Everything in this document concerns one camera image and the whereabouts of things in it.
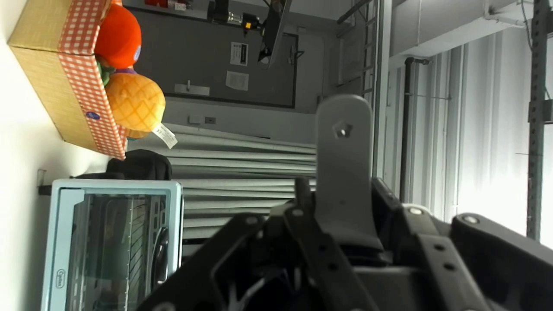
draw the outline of woven basket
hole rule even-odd
[[[62,141],[125,160],[94,47],[109,0],[28,0],[9,46]]]

